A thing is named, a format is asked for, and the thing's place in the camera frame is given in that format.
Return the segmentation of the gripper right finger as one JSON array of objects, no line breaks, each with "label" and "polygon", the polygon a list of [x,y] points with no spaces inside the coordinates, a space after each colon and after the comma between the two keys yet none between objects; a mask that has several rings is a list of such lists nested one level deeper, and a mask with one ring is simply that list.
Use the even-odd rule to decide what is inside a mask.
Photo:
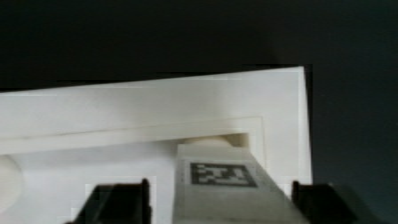
[{"label": "gripper right finger", "polygon": [[291,201],[309,224],[380,224],[353,192],[332,184],[291,183]]}]

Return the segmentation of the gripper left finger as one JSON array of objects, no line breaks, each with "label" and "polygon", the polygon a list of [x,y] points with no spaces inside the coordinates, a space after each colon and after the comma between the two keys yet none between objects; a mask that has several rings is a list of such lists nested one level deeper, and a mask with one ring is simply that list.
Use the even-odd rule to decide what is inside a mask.
[{"label": "gripper left finger", "polygon": [[149,181],[97,185],[65,224],[151,224]]}]

